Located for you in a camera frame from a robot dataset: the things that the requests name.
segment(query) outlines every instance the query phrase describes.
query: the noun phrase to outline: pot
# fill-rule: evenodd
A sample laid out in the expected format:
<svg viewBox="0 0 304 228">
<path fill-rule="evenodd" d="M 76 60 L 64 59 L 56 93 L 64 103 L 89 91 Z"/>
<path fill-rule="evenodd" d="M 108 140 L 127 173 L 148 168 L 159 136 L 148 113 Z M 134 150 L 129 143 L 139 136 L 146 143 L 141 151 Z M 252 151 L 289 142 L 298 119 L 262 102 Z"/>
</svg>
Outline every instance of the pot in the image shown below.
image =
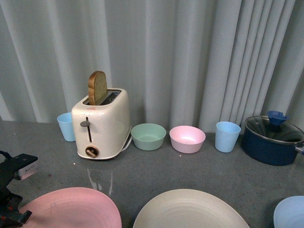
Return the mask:
<svg viewBox="0 0 304 228">
<path fill-rule="evenodd" d="M 272 124 L 268 116 L 252 116 L 245 120 L 241 146 L 250 157 L 269 164 L 292 164 L 298 153 L 304 154 L 304 132 L 287 122 Z"/>
</svg>

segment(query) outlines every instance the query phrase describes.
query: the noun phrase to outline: white toaster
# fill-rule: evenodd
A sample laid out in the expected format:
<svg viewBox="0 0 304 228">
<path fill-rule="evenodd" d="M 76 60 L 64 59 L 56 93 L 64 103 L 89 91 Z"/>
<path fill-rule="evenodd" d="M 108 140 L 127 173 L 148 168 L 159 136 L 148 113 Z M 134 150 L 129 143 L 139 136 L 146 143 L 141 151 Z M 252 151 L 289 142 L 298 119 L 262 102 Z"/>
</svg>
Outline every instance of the white toaster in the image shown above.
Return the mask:
<svg viewBox="0 0 304 228">
<path fill-rule="evenodd" d="M 98 105 L 89 105 L 88 96 L 72 109 L 72 122 L 80 157 L 110 159 L 126 149 L 131 140 L 128 94 L 108 88 Z"/>
</svg>

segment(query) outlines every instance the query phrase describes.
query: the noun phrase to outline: cup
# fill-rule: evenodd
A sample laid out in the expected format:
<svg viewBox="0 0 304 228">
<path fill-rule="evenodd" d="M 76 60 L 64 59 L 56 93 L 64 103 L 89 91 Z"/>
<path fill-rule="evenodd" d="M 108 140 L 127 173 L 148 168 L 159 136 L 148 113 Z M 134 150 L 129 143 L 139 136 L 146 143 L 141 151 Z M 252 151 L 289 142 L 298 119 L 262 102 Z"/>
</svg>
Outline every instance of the cup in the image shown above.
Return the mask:
<svg viewBox="0 0 304 228">
<path fill-rule="evenodd" d="M 57 121 L 63 137 L 68 142 L 75 141 L 74 129 L 72 124 L 72 115 L 71 113 L 64 113 L 57 117 Z"/>
<path fill-rule="evenodd" d="M 215 132 L 215 148 L 221 152 L 231 152 L 241 131 L 235 123 L 222 121 L 217 123 Z"/>
</svg>

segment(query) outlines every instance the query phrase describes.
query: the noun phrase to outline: slice of bread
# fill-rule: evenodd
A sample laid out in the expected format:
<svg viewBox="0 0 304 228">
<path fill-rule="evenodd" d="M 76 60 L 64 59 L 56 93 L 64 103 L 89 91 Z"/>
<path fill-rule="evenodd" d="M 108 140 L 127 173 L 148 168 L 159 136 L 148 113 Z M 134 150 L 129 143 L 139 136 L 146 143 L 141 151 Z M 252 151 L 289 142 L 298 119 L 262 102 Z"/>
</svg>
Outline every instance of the slice of bread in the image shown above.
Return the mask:
<svg viewBox="0 0 304 228">
<path fill-rule="evenodd" d="M 107 85 L 105 73 L 102 71 L 95 71 L 89 77 L 89 104 L 96 105 L 96 102 L 106 95 Z"/>
</svg>

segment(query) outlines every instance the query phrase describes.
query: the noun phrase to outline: curtain fold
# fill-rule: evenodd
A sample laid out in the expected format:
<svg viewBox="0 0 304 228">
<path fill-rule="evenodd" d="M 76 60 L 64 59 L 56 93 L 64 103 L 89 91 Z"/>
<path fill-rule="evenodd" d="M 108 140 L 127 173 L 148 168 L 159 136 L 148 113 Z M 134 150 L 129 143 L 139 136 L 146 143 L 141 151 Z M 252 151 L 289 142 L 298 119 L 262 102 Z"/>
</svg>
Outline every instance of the curtain fold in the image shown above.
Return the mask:
<svg viewBox="0 0 304 228">
<path fill-rule="evenodd" d="M 301 0 L 2 0 L 0 117 L 55 123 L 102 70 L 132 125 L 214 132 L 272 109 L 304 128 L 303 15 Z"/>
</svg>

